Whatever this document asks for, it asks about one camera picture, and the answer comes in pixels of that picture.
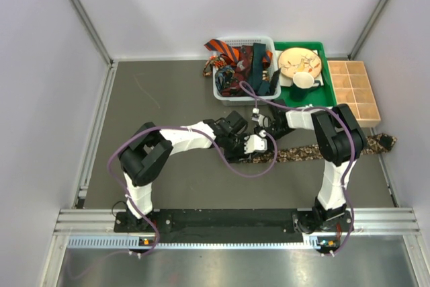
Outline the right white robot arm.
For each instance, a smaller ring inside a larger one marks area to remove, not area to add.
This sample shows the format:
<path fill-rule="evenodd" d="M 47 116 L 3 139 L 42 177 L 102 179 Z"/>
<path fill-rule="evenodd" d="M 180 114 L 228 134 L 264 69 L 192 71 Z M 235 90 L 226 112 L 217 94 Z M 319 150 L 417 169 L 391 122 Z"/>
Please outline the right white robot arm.
<path fill-rule="evenodd" d="M 303 233 L 327 231 L 352 206 L 347 194 L 349 176 L 367 145 L 366 136 L 347 104 L 333 107 L 291 108 L 280 101 L 269 102 L 273 120 L 265 130 L 279 139 L 296 129 L 314 131 L 319 152 L 325 160 L 322 185 L 310 213 L 296 219 Z"/>

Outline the brown floral tie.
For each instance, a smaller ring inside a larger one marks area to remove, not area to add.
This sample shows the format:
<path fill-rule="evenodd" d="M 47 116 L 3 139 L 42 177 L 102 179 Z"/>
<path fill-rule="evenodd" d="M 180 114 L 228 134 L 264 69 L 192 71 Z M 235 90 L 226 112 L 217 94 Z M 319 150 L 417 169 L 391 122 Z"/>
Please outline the brown floral tie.
<path fill-rule="evenodd" d="M 389 153 L 397 142 L 395 136 L 386 133 L 379 133 L 366 137 L 367 146 L 361 151 L 361 155 L 377 155 Z M 257 153 L 254 157 L 248 157 L 237 163 L 271 163 L 274 158 L 274 152 Z M 294 147 L 289 149 L 279 149 L 277 151 L 277 163 L 285 163 L 290 161 L 311 161 L 320 160 L 323 156 L 317 144 L 307 145 L 302 147 Z"/>

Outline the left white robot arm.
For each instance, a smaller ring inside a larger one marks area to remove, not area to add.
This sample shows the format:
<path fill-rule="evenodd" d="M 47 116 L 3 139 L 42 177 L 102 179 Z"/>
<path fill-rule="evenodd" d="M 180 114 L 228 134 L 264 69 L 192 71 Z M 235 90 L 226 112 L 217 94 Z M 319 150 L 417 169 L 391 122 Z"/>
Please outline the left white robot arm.
<path fill-rule="evenodd" d="M 205 119 L 191 126 L 160 128 L 147 122 L 143 133 L 118 154 L 126 180 L 126 211 L 117 216 L 120 224 L 133 231 L 145 231 L 152 224 L 152 182 L 158 178 L 170 156 L 215 145 L 229 163 L 248 159 L 258 149 L 266 148 L 265 139 L 245 132 L 248 122 L 236 111 L 225 118 Z"/>

